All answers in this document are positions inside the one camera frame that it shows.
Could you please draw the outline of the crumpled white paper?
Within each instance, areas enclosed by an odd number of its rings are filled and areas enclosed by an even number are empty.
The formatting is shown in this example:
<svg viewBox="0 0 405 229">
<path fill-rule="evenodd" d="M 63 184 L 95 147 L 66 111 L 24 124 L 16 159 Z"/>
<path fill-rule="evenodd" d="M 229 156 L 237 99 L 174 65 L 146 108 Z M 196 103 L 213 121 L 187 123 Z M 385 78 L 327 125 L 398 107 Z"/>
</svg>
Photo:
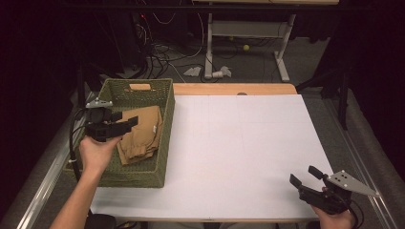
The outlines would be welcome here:
<svg viewBox="0 0 405 229">
<path fill-rule="evenodd" d="M 227 66 L 222 66 L 218 71 L 212 73 L 213 78 L 223 78 L 224 76 L 230 77 L 231 70 Z"/>
<path fill-rule="evenodd" d="M 183 74 L 186 76 L 198 77 L 201 72 L 201 67 L 193 67 L 185 71 Z"/>
</svg>

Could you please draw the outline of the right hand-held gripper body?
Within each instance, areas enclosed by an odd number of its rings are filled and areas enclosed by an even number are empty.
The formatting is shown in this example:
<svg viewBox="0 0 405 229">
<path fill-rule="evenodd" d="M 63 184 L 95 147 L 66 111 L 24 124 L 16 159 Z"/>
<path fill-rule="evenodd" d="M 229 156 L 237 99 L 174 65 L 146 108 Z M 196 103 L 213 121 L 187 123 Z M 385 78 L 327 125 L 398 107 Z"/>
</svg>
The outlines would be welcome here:
<svg viewBox="0 0 405 229">
<path fill-rule="evenodd" d="M 352 193 L 378 197 L 379 194 L 344 170 L 322 180 L 325 191 L 317 191 L 305 186 L 298 190 L 299 199 L 313 205 L 327 214 L 336 215 L 348 210 L 352 203 Z"/>
</svg>

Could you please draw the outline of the green woven basket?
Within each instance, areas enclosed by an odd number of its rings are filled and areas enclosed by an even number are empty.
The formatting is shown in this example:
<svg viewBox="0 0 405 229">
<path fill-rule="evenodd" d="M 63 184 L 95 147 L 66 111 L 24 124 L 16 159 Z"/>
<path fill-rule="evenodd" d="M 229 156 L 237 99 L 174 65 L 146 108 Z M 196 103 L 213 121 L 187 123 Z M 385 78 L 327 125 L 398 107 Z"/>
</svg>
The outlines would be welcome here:
<svg viewBox="0 0 405 229">
<path fill-rule="evenodd" d="M 99 185 L 111 188 L 161 188 L 164 186 L 169 142 L 175 109 L 173 81 L 163 79 L 108 79 L 98 97 L 112 101 L 114 113 L 137 108 L 159 106 L 163 120 L 159 148 L 142 161 L 122 165 L 117 146 L 112 159 L 103 173 Z M 79 134 L 85 135 L 85 124 Z"/>
</svg>

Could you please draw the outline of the black metal stand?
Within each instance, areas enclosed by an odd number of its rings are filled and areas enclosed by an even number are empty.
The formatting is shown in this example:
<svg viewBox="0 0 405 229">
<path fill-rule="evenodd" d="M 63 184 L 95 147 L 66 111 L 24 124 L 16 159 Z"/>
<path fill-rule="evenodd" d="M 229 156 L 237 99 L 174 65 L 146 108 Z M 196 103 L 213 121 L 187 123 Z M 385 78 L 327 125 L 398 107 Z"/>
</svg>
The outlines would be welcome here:
<svg viewBox="0 0 405 229">
<path fill-rule="evenodd" d="M 325 73 L 299 84 L 295 87 L 297 92 L 303 91 L 305 88 L 321 86 L 322 98 L 339 98 L 337 118 L 344 130 L 347 130 L 346 111 L 348 107 L 348 91 L 349 91 L 349 73 L 344 69 L 331 69 Z"/>
<path fill-rule="evenodd" d="M 77 111 L 80 115 L 84 115 L 84 110 L 87 104 L 87 78 L 85 76 L 85 70 L 86 66 L 82 61 L 76 63 Z"/>
</svg>

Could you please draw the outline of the person's right hand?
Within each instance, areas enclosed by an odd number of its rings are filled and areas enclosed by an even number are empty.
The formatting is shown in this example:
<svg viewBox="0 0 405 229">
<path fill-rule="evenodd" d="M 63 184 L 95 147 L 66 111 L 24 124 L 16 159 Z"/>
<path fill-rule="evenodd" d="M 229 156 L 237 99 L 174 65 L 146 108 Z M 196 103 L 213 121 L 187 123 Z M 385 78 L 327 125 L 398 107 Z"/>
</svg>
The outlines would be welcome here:
<svg viewBox="0 0 405 229">
<path fill-rule="evenodd" d="M 352 229 L 354 226 L 354 216 L 350 211 L 330 215 L 313 205 L 311 205 L 311 209 L 319 218 L 321 229 Z"/>
</svg>

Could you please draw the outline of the white desk frame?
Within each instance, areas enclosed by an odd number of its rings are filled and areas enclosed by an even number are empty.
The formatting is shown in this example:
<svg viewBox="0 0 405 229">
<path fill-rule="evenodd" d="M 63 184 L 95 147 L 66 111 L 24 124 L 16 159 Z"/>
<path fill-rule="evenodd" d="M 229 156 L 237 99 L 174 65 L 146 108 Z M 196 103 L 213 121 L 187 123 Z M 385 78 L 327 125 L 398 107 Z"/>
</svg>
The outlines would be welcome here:
<svg viewBox="0 0 405 229">
<path fill-rule="evenodd" d="M 193 0 L 194 2 L 207 3 L 208 7 L 241 7 L 244 12 L 252 13 L 248 7 L 258 7 L 266 10 L 266 7 L 277 7 L 284 11 L 283 7 L 321 7 L 336 6 L 339 0 Z M 280 74 L 282 82 L 289 82 L 288 71 L 284 63 L 284 53 L 288 45 L 296 14 L 287 13 L 286 22 L 249 22 L 241 20 L 216 20 L 213 13 L 208 14 L 206 29 L 206 55 L 204 78 L 214 79 L 212 73 L 218 71 L 214 69 L 212 41 L 214 36 L 232 36 L 244 38 L 276 38 L 282 41 L 281 48 L 273 53 L 276 62 L 276 71 Z"/>
</svg>

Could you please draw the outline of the white table mat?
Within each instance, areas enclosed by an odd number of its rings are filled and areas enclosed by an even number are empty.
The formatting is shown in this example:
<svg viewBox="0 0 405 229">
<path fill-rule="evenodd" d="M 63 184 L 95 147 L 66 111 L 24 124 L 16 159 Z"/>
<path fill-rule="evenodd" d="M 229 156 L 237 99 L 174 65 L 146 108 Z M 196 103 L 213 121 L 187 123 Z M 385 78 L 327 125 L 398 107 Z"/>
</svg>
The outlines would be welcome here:
<svg viewBox="0 0 405 229">
<path fill-rule="evenodd" d="M 100 188 L 92 209 L 122 219 L 314 219 L 289 177 L 320 189 L 330 163 L 301 95 L 178 95 L 165 184 Z"/>
</svg>

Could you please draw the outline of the person's left hand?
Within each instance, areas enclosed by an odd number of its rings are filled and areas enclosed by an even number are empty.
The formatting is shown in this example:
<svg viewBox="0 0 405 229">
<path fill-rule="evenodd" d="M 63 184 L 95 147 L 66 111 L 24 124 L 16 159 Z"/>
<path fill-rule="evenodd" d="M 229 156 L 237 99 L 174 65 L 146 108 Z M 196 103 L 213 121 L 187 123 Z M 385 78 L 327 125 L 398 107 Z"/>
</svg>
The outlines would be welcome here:
<svg viewBox="0 0 405 229">
<path fill-rule="evenodd" d="M 79 145 L 85 177 L 100 178 L 112 158 L 113 151 L 121 137 L 113 137 L 106 142 L 97 142 L 85 136 Z"/>
</svg>

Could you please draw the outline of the silver metal rail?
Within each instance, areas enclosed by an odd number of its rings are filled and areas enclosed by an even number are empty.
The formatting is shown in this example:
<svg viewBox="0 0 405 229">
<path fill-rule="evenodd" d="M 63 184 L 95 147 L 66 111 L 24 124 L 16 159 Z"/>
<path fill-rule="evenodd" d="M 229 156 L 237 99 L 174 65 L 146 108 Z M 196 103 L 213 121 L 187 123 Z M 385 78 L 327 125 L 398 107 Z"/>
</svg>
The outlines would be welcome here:
<svg viewBox="0 0 405 229">
<path fill-rule="evenodd" d="M 347 111 L 347 128 L 344 129 L 338 120 L 336 102 L 325 99 L 324 104 L 333 128 L 343 139 L 345 163 L 337 162 L 337 157 L 332 158 L 332 166 L 338 171 L 348 170 L 348 173 L 363 181 L 378 193 L 378 197 L 359 195 L 358 203 L 365 214 L 362 229 L 399 229 L 400 222 L 394 216 L 394 206 L 389 200 L 391 184 L 395 184 L 396 173 L 391 162 L 382 152 L 370 126 L 366 123 L 356 105 L 351 103 Z"/>
<path fill-rule="evenodd" d="M 19 193 L 23 215 L 15 229 L 48 228 L 75 187 L 75 183 L 68 177 L 59 179 L 64 162 L 70 155 L 69 132 L 77 100 L 77 93 L 74 93 L 72 113 L 56 132 Z"/>
</svg>

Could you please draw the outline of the wooden table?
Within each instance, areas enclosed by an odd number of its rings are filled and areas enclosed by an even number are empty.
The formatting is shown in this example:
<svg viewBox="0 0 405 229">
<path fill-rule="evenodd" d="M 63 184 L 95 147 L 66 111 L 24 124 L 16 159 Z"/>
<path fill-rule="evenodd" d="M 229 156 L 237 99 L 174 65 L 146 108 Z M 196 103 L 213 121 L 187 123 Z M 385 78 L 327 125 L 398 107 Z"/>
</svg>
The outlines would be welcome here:
<svg viewBox="0 0 405 229">
<path fill-rule="evenodd" d="M 175 95 L 297 94 L 291 84 L 273 83 L 174 83 Z"/>
</svg>

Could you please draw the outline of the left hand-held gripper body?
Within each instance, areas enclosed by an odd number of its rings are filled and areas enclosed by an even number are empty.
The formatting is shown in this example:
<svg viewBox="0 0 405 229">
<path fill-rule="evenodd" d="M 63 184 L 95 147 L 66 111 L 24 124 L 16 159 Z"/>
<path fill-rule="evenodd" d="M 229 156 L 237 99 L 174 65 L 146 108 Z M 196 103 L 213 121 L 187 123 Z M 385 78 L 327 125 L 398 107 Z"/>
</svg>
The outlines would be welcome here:
<svg viewBox="0 0 405 229">
<path fill-rule="evenodd" d="M 105 142 L 107 139 L 125 135 L 123 127 L 120 122 L 112 122 L 110 120 L 111 110 L 113 106 L 112 101 L 105 101 L 96 98 L 95 100 L 86 104 L 85 108 L 85 135 L 91 137 L 98 142 Z"/>
</svg>

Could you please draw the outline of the tan pants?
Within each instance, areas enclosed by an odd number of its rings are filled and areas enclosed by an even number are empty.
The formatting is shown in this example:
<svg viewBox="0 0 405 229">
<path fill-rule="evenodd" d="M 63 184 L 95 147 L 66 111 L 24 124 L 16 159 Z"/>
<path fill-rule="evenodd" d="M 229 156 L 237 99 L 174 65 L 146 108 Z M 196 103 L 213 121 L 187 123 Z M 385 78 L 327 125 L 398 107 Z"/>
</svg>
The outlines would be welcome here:
<svg viewBox="0 0 405 229">
<path fill-rule="evenodd" d="M 159 148 L 163 120 L 159 106 L 137 108 L 122 113 L 120 122 L 138 118 L 138 124 L 131 128 L 117 144 L 122 165 L 129 165 L 151 157 Z"/>
</svg>

